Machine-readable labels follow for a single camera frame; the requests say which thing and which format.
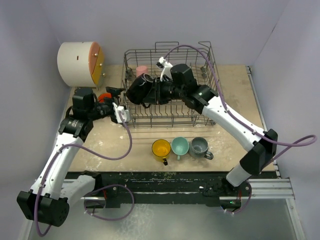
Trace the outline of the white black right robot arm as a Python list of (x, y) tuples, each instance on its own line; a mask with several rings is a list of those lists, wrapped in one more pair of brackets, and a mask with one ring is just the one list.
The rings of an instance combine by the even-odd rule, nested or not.
[(276, 153), (278, 134), (249, 122), (222, 99), (222, 95), (205, 84), (198, 84), (186, 64), (169, 65), (163, 70), (160, 96), (170, 100), (182, 100), (201, 115), (215, 121), (231, 134), (246, 150), (239, 163), (226, 175), (222, 190), (228, 196), (235, 195), (240, 185), (251, 176), (257, 176), (272, 161)]

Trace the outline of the grey blue round mug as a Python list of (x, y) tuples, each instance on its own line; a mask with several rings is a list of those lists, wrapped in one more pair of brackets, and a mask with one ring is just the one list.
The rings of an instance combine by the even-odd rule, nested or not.
[(206, 139), (203, 137), (195, 137), (189, 142), (189, 154), (195, 158), (205, 158), (212, 160), (214, 155), (209, 151), (209, 145)]

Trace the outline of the pink plastic tumbler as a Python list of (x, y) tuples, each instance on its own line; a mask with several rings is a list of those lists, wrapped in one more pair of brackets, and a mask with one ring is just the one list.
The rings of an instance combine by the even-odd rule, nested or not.
[(136, 70), (136, 77), (149, 73), (148, 67), (146, 65), (139, 65), (136, 67), (135, 70)]

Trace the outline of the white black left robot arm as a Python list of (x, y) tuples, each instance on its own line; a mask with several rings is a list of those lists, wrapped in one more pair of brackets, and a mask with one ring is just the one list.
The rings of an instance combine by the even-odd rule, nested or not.
[(114, 123), (121, 123), (128, 118), (125, 107), (120, 105), (124, 89), (107, 86), (105, 90), (100, 96), (90, 87), (74, 91), (72, 105), (60, 123), (49, 160), (30, 189), (17, 196), (17, 204), (26, 219), (59, 227), (80, 198), (87, 193), (98, 196), (103, 191), (102, 176), (97, 172), (82, 172), (66, 188), (63, 183), (77, 152), (93, 129), (93, 121), (110, 117)]

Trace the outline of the black ceramic mug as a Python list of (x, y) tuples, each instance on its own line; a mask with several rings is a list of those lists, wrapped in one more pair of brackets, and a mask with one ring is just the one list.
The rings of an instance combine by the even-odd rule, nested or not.
[(146, 106), (144, 98), (149, 94), (154, 84), (154, 78), (147, 74), (142, 73), (139, 75), (131, 86), (126, 91), (126, 97), (135, 105), (142, 105), (145, 109), (149, 108), (151, 104)]

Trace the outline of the sage green ceramic mug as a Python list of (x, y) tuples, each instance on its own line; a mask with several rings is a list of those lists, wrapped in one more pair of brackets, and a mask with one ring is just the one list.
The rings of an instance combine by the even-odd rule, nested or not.
[(177, 160), (180, 161), (181, 156), (189, 152), (189, 142), (186, 138), (179, 136), (172, 140), (171, 148), (173, 153), (177, 155)]

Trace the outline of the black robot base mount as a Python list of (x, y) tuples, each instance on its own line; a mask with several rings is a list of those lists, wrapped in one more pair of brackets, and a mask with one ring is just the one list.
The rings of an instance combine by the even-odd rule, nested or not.
[(238, 187), (227, 185), (225, 171), (105, 171), (98, 174), (95, 193), (88, 200), (105, 200), (106, 208), (122, 204), (205, 205), (239, 208), (253, 190), (276, 179), (266, 171)]

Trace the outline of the orange ceramic mug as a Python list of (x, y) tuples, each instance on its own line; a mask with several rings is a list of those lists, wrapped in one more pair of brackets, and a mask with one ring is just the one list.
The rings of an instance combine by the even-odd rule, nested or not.
[(102, 93), (97, 99), (98, 99), (98, 102), (104, 102), (105, 99), (111, 99), (112, 98), (112, 94), (109, 93), (109, 92), (105, 92), (105, 93)]

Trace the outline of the yellow ceramic mug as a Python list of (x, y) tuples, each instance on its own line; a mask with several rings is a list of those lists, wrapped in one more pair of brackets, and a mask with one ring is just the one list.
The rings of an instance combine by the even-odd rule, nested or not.
[(154, 159), (162, 163), (164, 166), (168, 165), (168, 158), (171, 153), (171, 145), (165, 139), (157, 139), (151, 146), (151, 151)]

